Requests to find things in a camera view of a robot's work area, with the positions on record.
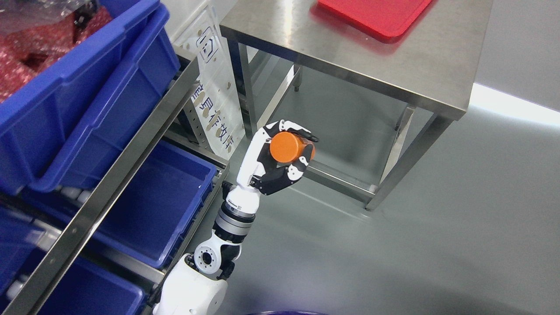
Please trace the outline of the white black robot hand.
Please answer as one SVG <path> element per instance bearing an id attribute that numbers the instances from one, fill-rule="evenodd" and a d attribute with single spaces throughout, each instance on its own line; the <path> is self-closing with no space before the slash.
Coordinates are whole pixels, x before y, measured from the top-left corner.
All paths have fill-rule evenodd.
<path id="1" fill-rule="evenodd" d="M 278 134 L 288 133 L 303 140 L 303 149 L 289 162 L 274 159 L 271 146 Z M 312 161 L 314 143 L 319 139 L 308 129 L 290 120 L 262 126 L 252 136 L 236 178 L 225 197 L 225 208 L 247 220 L 258 211 L 260 196 L 272 195 L 300 181 Z"/>

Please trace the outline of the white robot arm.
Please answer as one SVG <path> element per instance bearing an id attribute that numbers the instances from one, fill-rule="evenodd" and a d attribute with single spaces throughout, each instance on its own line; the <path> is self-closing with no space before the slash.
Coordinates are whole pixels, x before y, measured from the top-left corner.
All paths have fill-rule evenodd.
<path id="1" fill-rule="evenodd" d="M 162 285 L 154 315 L 213 315 L 228 288 L 242 242 L 254 223 L 261 193 L 247 185 L 223 188 L 224 201 L 211 236 L 174 265 Z"/>

